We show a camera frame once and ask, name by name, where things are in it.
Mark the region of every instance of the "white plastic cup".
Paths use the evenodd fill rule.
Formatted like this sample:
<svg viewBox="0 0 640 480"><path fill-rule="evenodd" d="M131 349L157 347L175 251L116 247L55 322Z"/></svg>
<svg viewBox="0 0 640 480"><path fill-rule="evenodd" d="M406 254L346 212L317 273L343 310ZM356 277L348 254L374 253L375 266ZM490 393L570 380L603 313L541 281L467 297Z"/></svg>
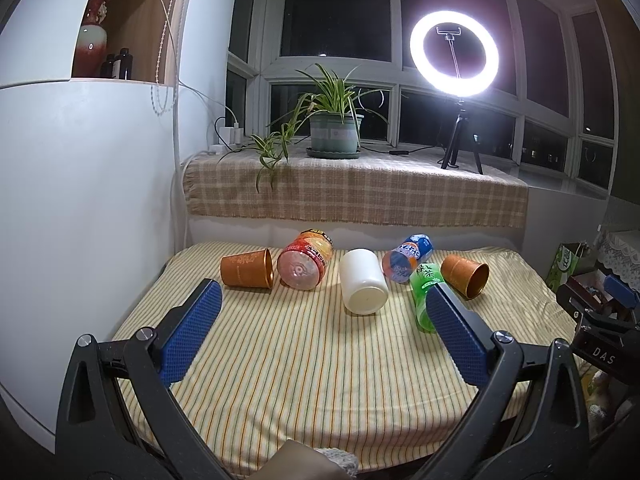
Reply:
<svg viewBox="0 0 640 480"><path fill-rule="evenodd" d="M342 301L354 314L366 316L379 311L389 298L385 275L378 257L369 250L346 253L338 266Z"/></svg>

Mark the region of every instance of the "blue soda bottle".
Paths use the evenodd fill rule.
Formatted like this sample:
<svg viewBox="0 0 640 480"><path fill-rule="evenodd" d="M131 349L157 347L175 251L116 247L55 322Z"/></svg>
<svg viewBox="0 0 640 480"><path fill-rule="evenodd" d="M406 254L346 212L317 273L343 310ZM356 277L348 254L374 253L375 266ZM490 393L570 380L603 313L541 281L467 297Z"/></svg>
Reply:
<svg viewBox="0 0 640 480"><path fill-rule="evenodd" d="M427 235L409 236L398 247L382 258L382 271L390 280L406 283L409 276L433 254L433 245Z"/></svg>

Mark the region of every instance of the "spider plant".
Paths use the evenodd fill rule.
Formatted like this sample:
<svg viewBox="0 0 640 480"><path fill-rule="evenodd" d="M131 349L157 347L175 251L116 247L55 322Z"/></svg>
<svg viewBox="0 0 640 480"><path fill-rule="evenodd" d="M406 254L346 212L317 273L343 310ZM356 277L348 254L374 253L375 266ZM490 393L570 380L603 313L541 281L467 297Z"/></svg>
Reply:
<svg viewBox="0 0 640 480"><path fill-rule="evenodd" d="M340 115L340 119L344 124L345 118L353 120L356 133L358 135L358 145L360 144L360 125L356 118L357 111L366 111L372 114L376 114L382 118L383 121L388 122L381 114L368 108L356 107L354 99L371 94L373 92L380 92L380 89L367 90L366 92L356 92L355 85L349 84L347 80L350 78L357 66L354 67L344 78L340 78L334 70L329 72L321 64L315 63L318 70L322 74L322 78L317 78L305 72L304 70L297 70L302 75L308 77L318 87L318 93L308 92L300 96L300 101L305 105L306 118L310 118L319 113L330 113Z"/></svg>
<svg viewBox="0 0 640 480"><path fill-rule="evenodd" d="M291 139L296 135L300 126L305 122L306 118L302 117L302 107L305 101L301 98L298 100L296 107L291 113L288 121L280 125L280 129L271 132L264 139L257 136L250 136L254 142L253 145L247 146L250 150L258 152L258 157L262 167L255 177L255 189L260 193L260 179L262 172L267 171L270 174L271 189L273 189L273 181L275 179L276 165L284 158L289 161L289 145Z"/></svg>

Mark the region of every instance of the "red vase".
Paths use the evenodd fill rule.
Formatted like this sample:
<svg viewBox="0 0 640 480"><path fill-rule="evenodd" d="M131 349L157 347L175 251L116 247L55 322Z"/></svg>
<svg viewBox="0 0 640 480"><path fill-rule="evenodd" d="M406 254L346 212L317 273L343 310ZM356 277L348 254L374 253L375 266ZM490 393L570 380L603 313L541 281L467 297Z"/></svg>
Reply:
<svg viewBox="0 0 640 480"><path fill-rule="evenodd" d="M104 61L107 50L107 33L100 26L106 16L109 0L89 0L76 41L73 77L94 77Z"/></svg>

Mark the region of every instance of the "ring light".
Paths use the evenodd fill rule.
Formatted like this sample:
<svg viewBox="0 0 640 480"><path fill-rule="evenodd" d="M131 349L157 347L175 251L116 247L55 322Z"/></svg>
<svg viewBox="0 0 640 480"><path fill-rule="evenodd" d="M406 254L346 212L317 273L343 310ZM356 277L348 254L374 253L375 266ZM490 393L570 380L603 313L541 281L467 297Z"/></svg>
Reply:
<svg viewBox="0 0 640 480"><path fill-rule="evenodd" d="M486 57L481 73L464 79L443 74L433 67L424 53L424 38L427 36L427 32L439 23L456 23L468 28L478 37ZM479 94L488 88L498 73L498 47L494 39L480 23L460 12L439 10L427 14L415 25L414 31L411 33L410 47L415 66L422 76L438 90L447 94L458 97Z"/></svg>

